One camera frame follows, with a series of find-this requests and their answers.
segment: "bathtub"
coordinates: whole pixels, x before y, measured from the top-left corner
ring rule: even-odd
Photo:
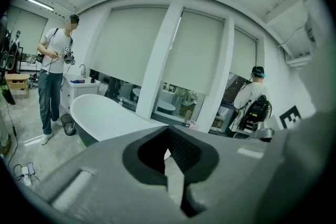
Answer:
[[[70,113],[85,146],[166,125],[154,120],[146,121],[113,100],[97,94],[85,94],[74,99]]]

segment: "white vanity cabinet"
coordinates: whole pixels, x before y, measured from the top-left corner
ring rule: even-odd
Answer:
[[[71,83],[74,80],[85,80],[83,84]],[[61,87],[61,106],[70,114],[70,106],[73,100],[84,94],[97,94],[100,82],[90,83],[91,78],[81,78],[74,75],[63,76]]]

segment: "gray floor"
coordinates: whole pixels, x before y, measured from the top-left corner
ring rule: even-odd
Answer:
[[[12,172],[16,164],[27,166],[27,163],[33,162],[36,176],[43,180],[57,167],[82,152],[85,146],[78,135],[67,136],[61,126],[54,128],[52,130],[54,136],[46,145],[41,146],[39,139],[42,135],[42,124],[39,116],[37,89],[30,90],[29,98],[25,98],[25,92],[20,90],[12,91],[12,94],[16,105],[8,105],[8,107],[17,132],[18,149],[10,162],[10,171]],[[13,142],[12,149],[5,158],[7,163],[14,152],[16,141],[13,136],[7,106],[2,96],[0,97],[0,109]],[[182,200],[184,176],[173,158],[169,157],[165,164],[165,174],[168,177],[168,193],[179,206]],[[20,175],[19,167],[15,171],[16,175]],[[32,183],[32,189],[35,189],[39,184],[34,177],[32,177]]]

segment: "trash bin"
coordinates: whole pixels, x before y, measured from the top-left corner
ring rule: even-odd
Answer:
[[[76,133],[75,122],[70,114],[63,115],[61,121],[66,135],[72,136]]]

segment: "white sneaker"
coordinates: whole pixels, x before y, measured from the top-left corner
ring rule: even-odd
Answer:
[[[43,134],[40,140],[41,145],[45,145],[48,143],[49,139],[53,136],[53,134]]]
[[[51,120],[50,122],[51,122],[51,126],[55,126],[55,125],[56,126],[63,126],[62,121],[61,121],[60,118],[58,120],[56,120],[56,121]]]

